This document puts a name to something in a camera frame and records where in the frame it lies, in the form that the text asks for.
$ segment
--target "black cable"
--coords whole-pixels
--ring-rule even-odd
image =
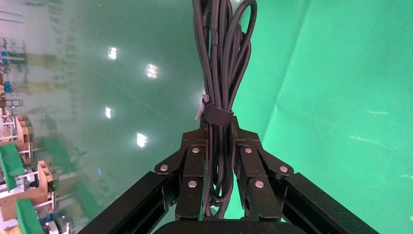
[[[257,18],[257,3],[244,0],[234,15],[230,0],[192,0],[192,4],[205,92],[212,105],[231,111],[251,56],[250,39]],[[239,22],[248,7],[251,14],[247,31],[243,33]],[[205,216],[212,216],[211,206],[219,207],[215,216],[223,218],[234,187],[229,129],[208,123],[208,140],[203,212]]]

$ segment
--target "velcro strap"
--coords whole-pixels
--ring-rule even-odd
[[[204,112],[204,120],[209,123],[229,128],[234,112],[226,111],[212,104],[207,104]]]

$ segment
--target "screw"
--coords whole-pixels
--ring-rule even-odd
[[[196,181],[195,181],[195,180],[191,180],[191,181],[188,183],[188,186],[189,186],[190,188],[195,188],[195,187],[196,187]]]
[[[168,165],[164,164],[161,166],[161,171],[166,171],[168,169]]]
[[[264,187],[264,183],[260,180],[255,181],[255,186],[258,188],[262,188]]]
[[[280,170],[281,170],[282,172],[287,172],[287,171],[288,171],[288,168],[287,168],[287,167],[284,167],[284,166],[280,166]]]

